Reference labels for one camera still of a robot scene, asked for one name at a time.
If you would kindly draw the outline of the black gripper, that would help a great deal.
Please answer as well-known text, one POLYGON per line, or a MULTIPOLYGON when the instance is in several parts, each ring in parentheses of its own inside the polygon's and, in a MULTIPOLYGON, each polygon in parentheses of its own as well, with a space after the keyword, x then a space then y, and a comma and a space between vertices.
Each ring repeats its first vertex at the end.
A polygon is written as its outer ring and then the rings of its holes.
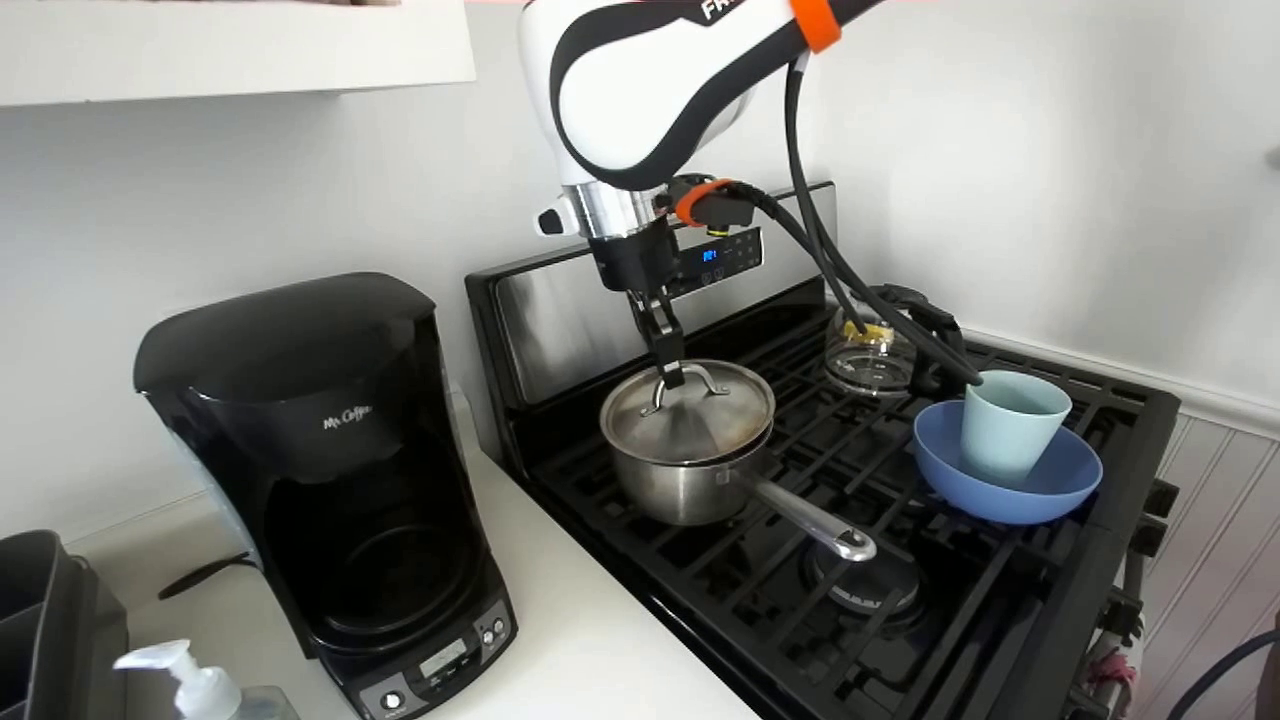
MULTIPOLYGON (((675 336, 680 322, 672 314, 672 280, 675 280, 675 237, 662 221, 640 227, 635 237, 608 237, 592 246, 600 280, 611 291, 627 296, 627 307, 643 336, 675 336)), ((684 353, 675 353, 666 368, 666 388, 684 388, 684 353)), ((653 409, 662 409, 662 360, 653 360, 653 409)))

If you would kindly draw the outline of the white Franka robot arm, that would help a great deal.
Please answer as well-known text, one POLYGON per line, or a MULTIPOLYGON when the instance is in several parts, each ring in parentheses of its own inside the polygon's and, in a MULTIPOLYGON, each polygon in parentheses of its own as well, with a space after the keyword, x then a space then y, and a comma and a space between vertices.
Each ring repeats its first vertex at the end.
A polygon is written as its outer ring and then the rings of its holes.
POLYGON ((701 197, 680 172, 771 72, 831 49, 874 3, 523 0, 523 75, 563 183, 550 237, 580 232, 600 280, 627 296, 661 388, 690 377, 666 253, 701 197))

